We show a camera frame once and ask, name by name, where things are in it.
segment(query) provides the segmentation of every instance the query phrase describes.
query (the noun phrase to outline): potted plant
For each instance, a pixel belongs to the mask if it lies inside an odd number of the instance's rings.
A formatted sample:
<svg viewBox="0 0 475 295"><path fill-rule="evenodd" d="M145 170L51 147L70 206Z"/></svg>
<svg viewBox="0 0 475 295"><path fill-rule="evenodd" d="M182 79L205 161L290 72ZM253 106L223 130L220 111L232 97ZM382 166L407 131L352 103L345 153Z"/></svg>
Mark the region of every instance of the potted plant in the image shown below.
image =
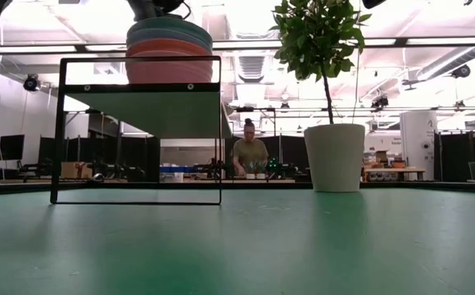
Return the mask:
<svg viewBox="0 0 475 295"><path fill-rule="evenodd" d="M282 0L274 8L281 48L276 52L296 78L316 82L323 79L330 125L305 130L314 190L319 192L356 192L360 189L364 126L334 124L328 79L354 66L349 56L355 45L364 48L360 26L370 14L361 15L348 0Z"/></svg>

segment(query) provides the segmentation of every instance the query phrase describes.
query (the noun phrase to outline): computer monitor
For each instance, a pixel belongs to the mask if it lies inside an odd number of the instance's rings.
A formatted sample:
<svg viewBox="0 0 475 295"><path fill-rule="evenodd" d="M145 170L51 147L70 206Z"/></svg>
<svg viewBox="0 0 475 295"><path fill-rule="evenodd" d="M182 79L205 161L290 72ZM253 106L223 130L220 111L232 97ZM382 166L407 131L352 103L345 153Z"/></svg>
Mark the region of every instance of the computer monitor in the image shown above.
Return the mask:
<svg viewBox="0 0 475 295"><path fill-rule="evenodd" d="M24 145L24 135L0 137L0 161L21 160L23 158Z"/></svg>

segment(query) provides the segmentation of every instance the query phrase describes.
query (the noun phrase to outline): white plant pot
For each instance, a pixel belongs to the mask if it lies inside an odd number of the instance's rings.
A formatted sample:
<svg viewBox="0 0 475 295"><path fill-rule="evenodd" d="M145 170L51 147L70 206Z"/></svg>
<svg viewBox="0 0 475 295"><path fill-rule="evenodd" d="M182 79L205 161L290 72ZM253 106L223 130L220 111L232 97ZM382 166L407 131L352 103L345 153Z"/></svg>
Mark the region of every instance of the white plant pot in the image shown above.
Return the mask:
<svg viewBox="0 0 475 295"><path fill-rule="evenodd" d="M365 127L355 124L320 125L305 130L314 191L359 192L364 137Z"/></svg>

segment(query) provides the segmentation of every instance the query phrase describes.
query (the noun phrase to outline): ceiling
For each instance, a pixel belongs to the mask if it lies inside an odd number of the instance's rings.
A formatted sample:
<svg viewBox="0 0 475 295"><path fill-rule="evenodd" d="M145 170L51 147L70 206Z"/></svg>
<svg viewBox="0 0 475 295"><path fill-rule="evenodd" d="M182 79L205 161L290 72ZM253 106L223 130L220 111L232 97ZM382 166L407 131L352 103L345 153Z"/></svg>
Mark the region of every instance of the ceiling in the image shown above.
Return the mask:
<svg viewBox="0 0 475 295"><path fill-rule="evenodd" d="M268 29L273 25L270 11L279 0L186 2L192 8L188 20L207 30L214 41L275 38L275 34L268 34ZM355 7L359 6L358 1L352 3ZM175 13L185 16L187 12L185 7L180 7ZM464 6L463 0L387 0L369 13L373 16L367 21L368 26L362 28L365 37L475 36L475 1ZM133 13L125 0L88 0L66 5L59 5L57 0L14 0L0 19L0 45L124 43L126 31L132 24ZM441 58L452 58L466 49L471 48L368 48L359 60L355 51L351 59L357 67L329 82L333 104L337 108L336 122L368 124L375 120L377 125L382 126L381 129L396 126L400 110L379 113L363 110L381 95L389 98L389 107L448 107L461 100L467 107L475 106L475 58L466 63L472 70L468 78L453 79L439 75L426 82L402 85L404 80L417 79L416 72L425 66ZM292 109L326 107L323 81L315 83L312 78L296 81L294 74L287 73L286 67L273 59L273 51L215 54L223 58L222 97L231 105L280 107L282 101L286 101ZM123 54L102 56L122 57ZM36 73L43 82L57 85L58 64L62 57L72 55L1 58L6 70L13 75L24 77L25 74ZM260 72L247 72L247 63L257 62L258 57L263 62ZM245 84L239 75L261 75L264 78L260 84ZM112 83L109 77L102 78L106 81L104 83ZM351 110L342 110L352 107L358 108L354 118ZM438 114L442 129L464 128L465 121L475 122L475 111L459 112L457 116L454 111L439 111ZM320 118L323 115L316 111L281 113L277 115L277 129L288 132L301 126L325 124L328 120ZM234 113L231 120L235 121L235 130L239 130L238 126L249 116L257 121L262 130L273 130L269 114L244 113L240 116Z"/></svg>

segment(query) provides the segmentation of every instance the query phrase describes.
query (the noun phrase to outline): black frame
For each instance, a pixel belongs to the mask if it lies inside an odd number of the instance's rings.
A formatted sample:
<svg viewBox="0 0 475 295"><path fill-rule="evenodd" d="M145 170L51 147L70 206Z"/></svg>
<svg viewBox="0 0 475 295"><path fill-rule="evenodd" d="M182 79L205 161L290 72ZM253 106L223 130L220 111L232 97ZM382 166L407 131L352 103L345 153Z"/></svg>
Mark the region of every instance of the black frame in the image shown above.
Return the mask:
<svg viewBox="0 0 475 295"><path fill-rule="evenodd" d="M217 61L219 63L219 80L217 83L206 84L127 84L127 85L109 85L109 84L82 84L82 85L66 85L66 72L69 63L91 63L91 62L127 62L127 61ZM59 177L61 176L61 163L63 160L63 152L65 150L65 122L66 113L65 95L68 93L112 93L112 92L206 92L221 90L221 57L207 56L207 57L99 57L99 58L63 58L59 68L59 91L57 94L57 112L56 112L56 130L55 130L55 147L52 156L52 182L50 184L50 203L51 204L104 204L104 205L166 205L166 206L203 206L212 205L218 206L222 202L223 179L221 164L219 164L219 182L214 182L212 185L203 184L180 184L170 185L163 183L139 183L134 185L123 184L130 188L149 188L149 189L215 189L219 191L219 199L217 202L59 202L57 201L58 192L60 188L67 188L61 186ZM218 138L219 140L219 156L223 159L223 139L222 139L222 112L221 100L218 101ZM109 188L101 184L75 184L72 188Z"/></svg>

